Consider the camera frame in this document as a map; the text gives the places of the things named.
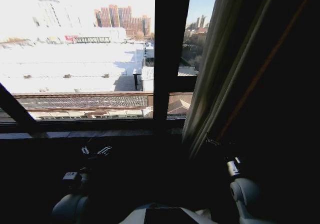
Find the bare tree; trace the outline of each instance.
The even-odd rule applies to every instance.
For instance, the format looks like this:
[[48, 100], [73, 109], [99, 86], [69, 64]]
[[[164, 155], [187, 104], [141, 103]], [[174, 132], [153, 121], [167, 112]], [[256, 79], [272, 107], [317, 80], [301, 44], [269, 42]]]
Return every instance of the bare tree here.
[[15, 41], [23, 41], [23, 39], [21, 38], [17, 38], [17, 37], [9, 37], [6, 42], [15, 42]]
[[188, 61], [188, 63], [195, 67], [196, 70], [199, 69], [199, 65], [200, 65], [200, 61], [201, 61], [201, 55], [197, 55], [195, 58], [192, 58]]
[[151, 39], [152, 41], [154, 41], [154, 39], [155, 39], [155, 33], [150, 33], [150, 39]]
[[144, 36], [145, 36], [144, 33], [142, 33], [141, 31], [138, 31], [136, 33], [137, 40], [142, 40], [144, 38]]

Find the beige curtain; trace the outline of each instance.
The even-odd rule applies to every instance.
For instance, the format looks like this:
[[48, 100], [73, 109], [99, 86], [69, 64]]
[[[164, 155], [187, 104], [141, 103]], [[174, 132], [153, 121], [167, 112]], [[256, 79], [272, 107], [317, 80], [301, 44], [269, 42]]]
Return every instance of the beige curtain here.
[[232, 62], [226, 62], [228, 43], [236, 23], [241, 21], [240, 8], [244, 0], [216, 0], [202, 53], [201, 68], [195, 85], [190, 110], [182, 133], [182, 142], [190, 146], [194, 158], [206, 139], [242, 66], [259, 25], [271, 0], [263, 0], [249, 26], [248, 33], [237, 48]]

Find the blue sky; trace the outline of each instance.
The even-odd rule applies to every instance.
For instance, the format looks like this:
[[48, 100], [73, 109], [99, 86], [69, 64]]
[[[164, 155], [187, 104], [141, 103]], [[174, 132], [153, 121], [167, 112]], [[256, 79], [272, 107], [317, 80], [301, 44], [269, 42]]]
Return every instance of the blue sky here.
[[186, 22], [196, 22], [202, 14], [206, 16], [204, 24], [208, 23], [214, 8], [215, 0], [190, 0]]

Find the high-rise building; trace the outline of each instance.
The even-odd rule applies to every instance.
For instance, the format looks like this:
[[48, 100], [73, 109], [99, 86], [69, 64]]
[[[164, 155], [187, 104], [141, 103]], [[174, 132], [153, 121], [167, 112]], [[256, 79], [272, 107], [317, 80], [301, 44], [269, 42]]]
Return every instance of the high-rise building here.
[[109, 5], [110, 19], [112, 27], [120, 27], [119, 10], [117, 5]]
[[60, 2], [58, 0], [38, 0], [40, 8], [39, 26], [61, 27]]
[[192, 29], [196, 29], [196, 22], [193, 22], [189, 25], [188, 29], [192, 30]]
[[101, 26], [102, 27], [112, 27], [111, 19], [110, 19], [110, 11], [108, 7], [101, 8]]
[[196, 26], [195, 26], [195, 28], [199, 28], [200, 27], [200, 17], [198, 17], [197, 19], [196, 19]]
[[123, 27], [127, 36], [136, 36], [139, 31], [143, 32], [144, 35], [150, 35], [151, 18], [146, 15], [132, 17], [131, 9], [131, 6], [118, 7], [117, 5], [102, 7], [101, 12], [95, 11], [97, 23], [99, 22], [99, 16], [101, 27]]
[[202, 15], [201, 16], [201, 20], [200, 20], [200, 26], [198, 26], [198, 28], [203, 28], [204, 27], [205, 19], [206, 19], [205, 16]]
[[139, 31], [143, 31], [142, 29], [143, 19], [132, 17], [129, 20], [124, 22], [124, 28], [127, 36], [136, 36]]
[[79, 15], [71, 5], [63, 5], [58, 0], [38, 0], [41, 27], [81, 27]]
[[98, 9], [94, 10], [94, 17], [95, 17], [95, 27], [102, 27], [101, 24], [101, 11]]
[[32, 19], [33, 19], [34, 23], [36, 24], [36, 26], [39, 27], [40, 23], [39, 23], [38, 19], [36, 17], [32, 17]]
[[120, 27], [124, 28], [125, 21], [132, 17], [131, 6], [125, 8], [118, 8]]

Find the tree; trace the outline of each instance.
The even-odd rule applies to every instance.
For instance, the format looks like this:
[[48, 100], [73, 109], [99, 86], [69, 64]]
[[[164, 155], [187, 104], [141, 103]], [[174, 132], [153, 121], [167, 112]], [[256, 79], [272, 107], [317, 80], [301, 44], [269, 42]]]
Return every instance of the tree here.
[[193, 45], [197, 44], [197, 40], [198, 40], [198, 35], [195, 33], [191, 35], [191, 37], [189, 38], [190, 44], [193, 44]]
[[199, 70], [201, 61], [201, 55], [197, 55], [195, 58], [192, 58], [188, 61], [188, 63], [194, 67], [195, 70]]
[[144, 38], [144, 36], [145, 36], [144, 33], [142, 33], [141, 31], [138, 31], [136, 33], [137, 40], [142, 40]]
[[155, 40], [155, 33], [150, 33], [150, 39], [151, 39], [152, 41]]
[[9, 37], [6, 42], [15, 42], [15, 41], [23, 41], [22, 38], [17, 38], [17, 37]]

